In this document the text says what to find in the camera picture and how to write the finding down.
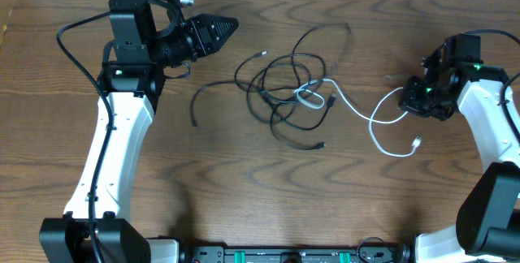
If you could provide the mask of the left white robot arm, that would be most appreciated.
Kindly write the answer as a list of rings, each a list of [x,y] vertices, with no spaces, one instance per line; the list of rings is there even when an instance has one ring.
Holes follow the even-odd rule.
[[[130,223],[137,162],[168,67],[188,67],[219,51],[238,20],[185,18],[192,0],[110,0],[113,39],[91,78],[97,126],[80,181],[61,218],[47,218],[40,244],[51,262],[183,262],[176,239],[147,239]]]

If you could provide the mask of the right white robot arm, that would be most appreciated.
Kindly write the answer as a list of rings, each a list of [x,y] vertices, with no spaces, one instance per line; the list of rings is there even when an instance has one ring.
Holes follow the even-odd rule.
[[[483,165],[483,175],[441,231],[418,235],[416,262],[501,262],[519,258],[519,114],[513,79],[481,58],[473,30],[447,37],[423,58],[422,77],[409,78],[399,107],[419,117],[445,121],[461,114]]]

